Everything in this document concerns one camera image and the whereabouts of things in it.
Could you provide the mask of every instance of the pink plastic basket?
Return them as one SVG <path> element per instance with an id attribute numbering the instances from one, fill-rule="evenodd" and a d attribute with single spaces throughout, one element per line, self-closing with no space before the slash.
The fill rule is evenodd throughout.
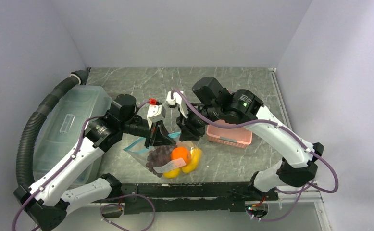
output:
<path id="1" fill-rule="evenodd" d="M 223 120 L 217 120 L 217 124 L 227 124 Z M 252 132 L 245 128 L 224 129 L 212 125 L 207 126 L 208 141 L 223 143 L 239 148 L 246 148 L 252 142 Z"/>

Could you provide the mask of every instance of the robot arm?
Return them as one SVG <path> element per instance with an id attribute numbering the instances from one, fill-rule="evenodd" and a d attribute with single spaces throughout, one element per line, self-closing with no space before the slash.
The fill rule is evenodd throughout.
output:
<path id="1" fill-rule="evenodd" d="M 297 136 L 307 147 L 304 149 L 291 135 L 282 130 L 289 128 L 279 121 L 252 92 L 240 89 L 231 94 L 213 77 L 202 78 L 192 90 L 201 101 L 197 104 L 196 111 L 209 122 L 222 119 L 229 124 L 245 123 L 245 129 L 264 139 L 283 156 L 276 165 L 265 171 L 255 172 L 252 176 L 250 186 L 258 194 L 262 195 L 271 188 L 285 184 L 300 187 L 314 178 L 317 165 L 310 151 L 321 155 L 324 147 L 320 143 L 312 144 Z M 208 122 L 188 109 L 183 98 L 177 92 L 169 92 L 167 95 L 170 107 L 178 106 L 180 110 L 177 119 L 181 129 L 180 140 L 199 140 L 204 135 Z M 248 123 L 253 120 L 271 121 L 277 125 Z"/>
<path id="2" fill-rule="evenodd" d="M 42 230 L 54 229 L 68 214 L 86 204 L 122 194 L 122 184 L 111 174 L 104 174 L 96 181 L 72 190 L 67 188 L 93 161 L 119 142 L 123 133 L 145 137 L 147 147 L 175 144 L 162 123 L 163 106 L 160 102 L 153 103 L 147 119 L 142 119 L 137 115 L 136 99 L 131 95 L 119 95 L 105 116 L 88 124 L 84 137 L 77 142 L 82 142 L 80 147 L 75 145 L 29 188 L 19 185 L 14 191 L 15 197 L 21 204 L 27 204 L 24 210 Z"/>

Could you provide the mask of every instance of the plastic bag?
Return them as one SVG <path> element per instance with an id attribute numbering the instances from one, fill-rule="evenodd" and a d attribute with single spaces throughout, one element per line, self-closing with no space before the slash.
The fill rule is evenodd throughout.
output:
<path id="1" fill-rule="evenodd" d="M 176 139 L 180 132 L 172 133 L 170 138 Z M 124 148 L 140 164 L 158 177 L 175 178 L 181 172 L 190 173 L 195 170 L 201 159 L 202 151 L 190 141 L 178 142 L 176 145 L 163 145 L 146 148 L 146 138 Z"/>

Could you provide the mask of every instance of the orange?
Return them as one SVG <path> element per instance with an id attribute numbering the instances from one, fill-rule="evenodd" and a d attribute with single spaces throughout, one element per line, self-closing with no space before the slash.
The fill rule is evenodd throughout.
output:
<path id="1" fill-rule="evenodd" d="M 171 155 L 171 160 L 176 160 L 178 158 L 183 158 L 186 165 L 188 165 L 191 162 L 191 154 L 190 151 L 187 150 L 185 147 L 177 147 L 174 148 Z"/>

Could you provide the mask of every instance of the label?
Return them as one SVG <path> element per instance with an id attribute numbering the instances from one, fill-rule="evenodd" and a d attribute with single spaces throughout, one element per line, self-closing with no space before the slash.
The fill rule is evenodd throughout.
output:
<path id="1" fill-rule="evenodd" d="M 239 100 L 244 102 L 243 103 L 244 107 L 247 107 L 252 102 L 252 99 L 249 98 L 247 95 L 241 95 L 241 97 L 239 98 Z"/>
<path id="2" fill-rule="evenodd" d="M 60 133 L 62 134 L 67 134 L 72 126 L 72 123 L 74 122 L 75 115 L 73 114 L 67 114 L 65 116 L 64 121 L 62 122 L 61 128 L 60 128 Z"/>
<path id="3" fill-rule="evenodd" d="M 185 165 L 186 165 L 186 163 L 184 162 L 183 158 L 178 158 L 178 159 L 170 161 L 169 163 L 167 163 L 167 164 L 165 164 L 161 167 L 154 167 L 153 169 L 157 173 L 165 173 L 165 172 L 171 171 L 173 169 L 183 167 Z"/>

